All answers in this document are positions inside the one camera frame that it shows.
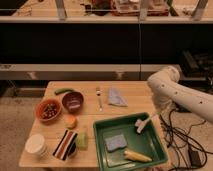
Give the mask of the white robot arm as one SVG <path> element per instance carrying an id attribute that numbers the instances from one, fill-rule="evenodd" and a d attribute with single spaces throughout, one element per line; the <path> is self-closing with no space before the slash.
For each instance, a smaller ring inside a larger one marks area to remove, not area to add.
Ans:
<path id="1" fill-rule="evenodd" d="M 182 86 L 179 79 L 180 73 L 173 66 L 164 67 L 147 79 L 156 111 L 161 113 L 177 103 L 213 124 L 213 95 Z"/>

